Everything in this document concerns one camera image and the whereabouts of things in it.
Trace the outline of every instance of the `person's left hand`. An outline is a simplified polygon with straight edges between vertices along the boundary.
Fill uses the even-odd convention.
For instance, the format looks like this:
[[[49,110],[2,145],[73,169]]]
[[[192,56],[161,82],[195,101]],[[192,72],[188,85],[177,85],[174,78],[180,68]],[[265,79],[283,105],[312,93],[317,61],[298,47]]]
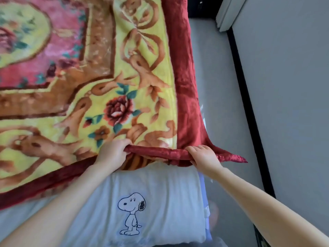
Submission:
[[[131,145],[130,139],[113,140],[105,142],[99,150],[95,168],[108,176],[115,170],[119,169],[126,159],[128,153],[124,152],[127,145]]]

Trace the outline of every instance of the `snoopy's black ear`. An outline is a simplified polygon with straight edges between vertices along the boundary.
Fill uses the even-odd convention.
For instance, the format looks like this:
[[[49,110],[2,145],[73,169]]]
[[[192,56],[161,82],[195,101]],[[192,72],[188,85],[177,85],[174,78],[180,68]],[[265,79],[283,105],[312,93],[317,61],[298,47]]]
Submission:
[[[138,210],[144,210],[145,206],[146,206],[146,204],[145,204],[145,201],[143,200],[142,202],[139,203]]]

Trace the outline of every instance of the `baseboard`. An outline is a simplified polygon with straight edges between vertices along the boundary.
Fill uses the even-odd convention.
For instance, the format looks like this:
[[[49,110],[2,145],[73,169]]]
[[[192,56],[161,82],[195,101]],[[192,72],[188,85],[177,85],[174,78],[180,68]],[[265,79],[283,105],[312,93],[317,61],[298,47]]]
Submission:
[[[240,56],[239,56],[239,52],[237,50],[236,41],[235,41],[232,27],[230,29],[228,29],[227,36],[228,36],[228,40],[229,40],[230,47],[231,47],[236,77],[237,77],[237,81],[239,83],[240,93],[241,93],[241,97],[242,97],[243,106],[245,108],[245,114],[247,117],[249,131],[251,134],[252,143],[254,145],[259,170],[261,173],[261,180],[263,182],[265,192],[275,198],[274,188],[273,188],[271,176],[269,174],[269,167],[266,162],[264,148],[261,143],[261,137],[259,135],[259,131],[258,131],[258,127],[257,127],[255,115],[254,115],[254,110],[252,108],[252,104],[250,101],[248,87],[247,87],[247,83],[245,80],[245,75],[243,74]],[[263,236],[261,236],[260,232],[257,230],[256,227],[255,227],[255,233],[256,233],[258,247],[269,246],[269,244],[265,241]]]

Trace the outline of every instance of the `cartoon dog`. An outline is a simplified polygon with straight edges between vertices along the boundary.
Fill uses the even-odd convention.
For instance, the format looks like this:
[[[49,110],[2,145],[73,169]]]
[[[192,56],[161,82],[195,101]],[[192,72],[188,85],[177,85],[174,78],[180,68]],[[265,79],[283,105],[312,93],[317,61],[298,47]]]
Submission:
[[[123,211],[129,212],[129,216],[126,219],[125,225],[128,227],[127,230],[120,231],[121,235],[138,235],[139,231],[137,228],[142,226],[138,224],[135,213],[145,209],[146,202],[141,194],[138,192],[133,193],[127,198],[123,198],[118,203],[118,208]]]

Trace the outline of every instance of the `person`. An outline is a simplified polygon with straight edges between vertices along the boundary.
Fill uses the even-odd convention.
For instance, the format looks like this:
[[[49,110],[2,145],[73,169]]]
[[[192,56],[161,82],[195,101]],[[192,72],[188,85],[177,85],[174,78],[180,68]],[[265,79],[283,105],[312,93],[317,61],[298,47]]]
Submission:
[[[103,144],[95,164],[6,237],[0,247],[59,246],[88,197],[123,164],[126,158],[124,148],[129,144],[129,139]],[[264,191],[224,168],[209,147],[199,145],[186,149],[197,170],[221,184],[272,247],[329,247],[329,238],[325,234]]]

